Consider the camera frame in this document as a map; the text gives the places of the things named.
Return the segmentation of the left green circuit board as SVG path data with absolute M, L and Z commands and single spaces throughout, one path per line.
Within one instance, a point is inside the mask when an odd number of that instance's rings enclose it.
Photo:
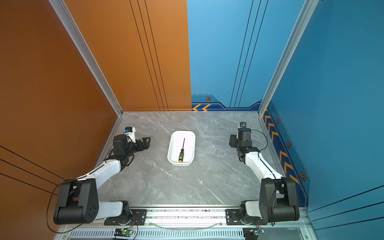
M 135 231 L 129 228 L 116 228 L 114 232 L 114 239 L 117 240 L 133 240 Z

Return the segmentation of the left aluminium corner post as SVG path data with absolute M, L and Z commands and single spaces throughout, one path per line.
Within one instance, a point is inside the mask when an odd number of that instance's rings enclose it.
M 97 60 L 95 59 L 91 49 L 89 48 L 85 38 L 83 37 L 79 27 L 77 26 L 73 16 L 71 15 L 66 3 L 63 0 L 49 0 L 55 13 L 59 17 L 61 23 L 65 27 L 67 33 L 77 47 L 79 53 L 87 64 L 89 70 L 93 74 L 107 100 L 111 104 L 118 117 L 124 113 L 119 101 L 117 100 L 112 88 L 110 87 L 104 73 L 102 72 Z

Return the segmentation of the right green circuit board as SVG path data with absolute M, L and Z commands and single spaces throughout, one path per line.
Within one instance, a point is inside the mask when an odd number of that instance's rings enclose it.
M 258 240 L 259 236 L 264 234 L 263 228 L 243 228 L 243 236 L 245 240 Z

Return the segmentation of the right aluminium corner post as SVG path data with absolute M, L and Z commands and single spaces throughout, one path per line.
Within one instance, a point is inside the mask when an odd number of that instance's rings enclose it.
M 285 49 L 271 78 L 268 88 L 265 92 L 260 108 L 258 110 L 259 117 L 262 117 L 270 104 L 272 97 L 289 65 L 289 62 L 302 38 L 302 35 L 318 5 L 319 0 L 306 0 L 296 20 L 290 37 L 287 41 Z

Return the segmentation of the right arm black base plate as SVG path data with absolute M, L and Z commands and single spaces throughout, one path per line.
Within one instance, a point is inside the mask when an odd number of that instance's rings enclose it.
M 267 224 L 267 222 L 260 217 L 243 217 L 239 209 L 226 209 L 225 215 L 226 215 L 226 223 L 228 226 L 235 226 L 235 225 L 263 226 Z

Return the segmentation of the white plastic bin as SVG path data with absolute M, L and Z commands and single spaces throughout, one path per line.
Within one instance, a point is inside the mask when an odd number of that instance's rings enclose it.
M 175 131 L 171 135 L 167 159 L 173 166 L 188 167 L 195 158 L 196 135 L 191 131 Z

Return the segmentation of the aluminium front rail frame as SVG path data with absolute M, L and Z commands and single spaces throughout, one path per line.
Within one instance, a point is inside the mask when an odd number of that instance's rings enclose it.
M 104 220 L 91 224 L 61 226 L 56 240 L 116 240 L 116 228 L 135 231 L 133 240 L 245 240 L 243 228 L 263 228 L 265 233 L 258 240 L 315 240 L 317 236 L 303 209 L 296 222 L 279 222 L 274 225 L 228 226 L 226 209 L 238 209 L 221 205 L 151 205 L 132 206 L 146 209 L 143 226 L 105 226 Z

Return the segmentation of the aluminium corner post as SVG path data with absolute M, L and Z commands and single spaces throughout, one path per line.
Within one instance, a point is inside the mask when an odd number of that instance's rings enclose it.
M 268 88 L 265 92 L 260 108 L 258 110 L 259 117 L 262 117 L 270 104 L 272 97 L 289 65 L 289 62 L 302 38 L 302 35 L 318 5 L 319 0 L 306 0 L 296 20 L 290 37 L 287 41 L 285 49 L 271 78 Z
M 61 23 L 65 27 L 67 33 L 77 47 L 79 53 L 87 64 L 89 70 L 93 74 L 107 100 L 111 104 L 118 117 L 124 113 L 119 101 L 117 100 L 112 88 L 110 87 L 104 73 L 102 72 L 97 60 L 95 59 L 91 49 L 89 48 L 85 38 L 83 37 L 79 27 L 77 26 L 73 16 L 71 15 L 66 3 L 63 0 L 49 0 L 55 13 L 59 17 Z

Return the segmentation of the black yellow screwdriver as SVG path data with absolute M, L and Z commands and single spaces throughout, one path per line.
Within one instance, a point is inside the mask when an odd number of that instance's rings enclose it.
M 185 145 L 185 138 L 183 139 L 183 145 L 179 154 L 179 162 L 182 163 L 184 160 L 184 145 Z

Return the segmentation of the green circuit board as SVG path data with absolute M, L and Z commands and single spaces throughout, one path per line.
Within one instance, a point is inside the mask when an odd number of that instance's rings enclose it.
M 129 228 L 116 228 L 114 232 L 114 239 L 117 240 L 133 240 L 135 231 Z
M 243 236 L 245 240 L 258 240 L 259 236 L 264 234 L 263 228 L 243 228 Z

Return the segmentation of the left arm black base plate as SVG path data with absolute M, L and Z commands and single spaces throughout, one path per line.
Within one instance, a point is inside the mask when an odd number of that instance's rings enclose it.
M 131 209 L 128 214 L 121 214 L 117 217 L 107 218 L 105 226 L 143 226 L 147 217 L 146 209 Z

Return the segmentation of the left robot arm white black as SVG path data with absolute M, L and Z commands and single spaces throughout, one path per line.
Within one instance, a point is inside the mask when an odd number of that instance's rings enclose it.
M 111 177 L 130 166 L 135 153 L 147 150 L 151 138 L 134 140 L 133 136 L 117 135 L 113 148 L 101 165 L 60 185 L 53 221 L 57 225 L 90 224 L 105 219 L 119 225 L 133 220 L 128 201 L 100 202 L 98 189 Z

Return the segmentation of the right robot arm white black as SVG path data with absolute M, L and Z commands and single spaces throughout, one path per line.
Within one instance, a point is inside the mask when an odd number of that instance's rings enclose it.
M 248 166 L 260 181 L 258 200 L 242 201 L 240 220 L 245 225 L 274 225 L 294 222 L 300 218 L 296 182 L 278 173 L 252 144 L 252 129 L 245 122 L 239 124 L 238 133 L 230 135 L 229 145 L 237 150 L 240 162 Z

